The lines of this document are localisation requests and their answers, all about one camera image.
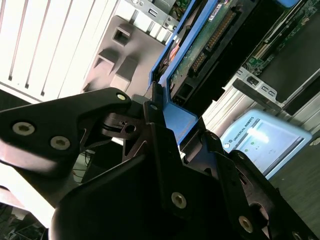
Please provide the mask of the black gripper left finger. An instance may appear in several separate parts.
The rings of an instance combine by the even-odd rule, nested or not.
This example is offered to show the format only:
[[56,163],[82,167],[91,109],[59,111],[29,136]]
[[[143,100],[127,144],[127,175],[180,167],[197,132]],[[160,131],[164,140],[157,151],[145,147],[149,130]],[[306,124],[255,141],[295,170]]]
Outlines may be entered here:
[[137,103],[111,87],[2,111],[0,158],[42,177],[63,178],[82,151],[119,136],[125,141],[120,164],[153,159],[160,190],[167,193],[169,167],[182,162],[160,103],[158,97]]

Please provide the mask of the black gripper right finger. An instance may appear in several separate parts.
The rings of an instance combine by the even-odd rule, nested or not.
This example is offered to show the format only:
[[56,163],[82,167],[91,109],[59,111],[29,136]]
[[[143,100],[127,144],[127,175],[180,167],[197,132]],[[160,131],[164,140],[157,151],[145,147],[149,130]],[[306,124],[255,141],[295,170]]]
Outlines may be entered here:
[[239,150],[227,153],[219,137],[199,119],[180,144],[189,166],[211,173],[220,184],[236,240],[315,240],[317,236]]

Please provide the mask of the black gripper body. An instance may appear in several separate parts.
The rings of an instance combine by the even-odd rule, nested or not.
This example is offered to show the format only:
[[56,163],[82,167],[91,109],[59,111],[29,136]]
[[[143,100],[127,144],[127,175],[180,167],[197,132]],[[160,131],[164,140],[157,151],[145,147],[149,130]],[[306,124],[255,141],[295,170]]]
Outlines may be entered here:
[[49,229],[51,240],[248,240],[231,220],[218,181],[177,163],[162,192],[156,162],[126,161],[68,193]]

